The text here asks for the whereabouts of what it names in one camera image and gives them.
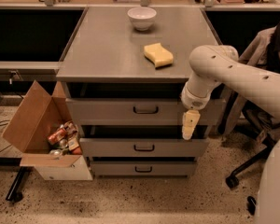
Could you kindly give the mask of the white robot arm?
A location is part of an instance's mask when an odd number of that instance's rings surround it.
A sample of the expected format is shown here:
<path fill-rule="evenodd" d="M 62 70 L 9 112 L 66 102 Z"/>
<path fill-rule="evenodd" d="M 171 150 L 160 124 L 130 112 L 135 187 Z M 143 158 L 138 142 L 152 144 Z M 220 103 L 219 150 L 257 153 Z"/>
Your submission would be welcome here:
<path fill-rule="evenodd" d="M 205 108 L 213 89 L 223 83 L 280 121 L 280 74 L 239 63 L 231 46 L 199 46 L 190 53 L 189 65 L 181 93 L 186 108 Z M 254 224 L 280 224 L 280 140 L 264 165 Z"/>

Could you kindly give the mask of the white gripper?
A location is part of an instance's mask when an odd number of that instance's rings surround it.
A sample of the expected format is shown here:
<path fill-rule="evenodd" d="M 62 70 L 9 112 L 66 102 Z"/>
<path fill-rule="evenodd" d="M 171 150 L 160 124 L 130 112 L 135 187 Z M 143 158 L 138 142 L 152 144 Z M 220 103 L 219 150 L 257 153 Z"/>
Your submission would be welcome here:
<path fill-rule="evenodd" d="M 201 116 L 198 110 L 206 107 L 210 100 L 210 94 L 205 97 L 199 97 L 192 94 L 187 87 L 184 87 L 180 99 L 186 109 L 194 109 L 188 110 L 183 114 L 182 136 L 185 140 L 190 140 Z"/>

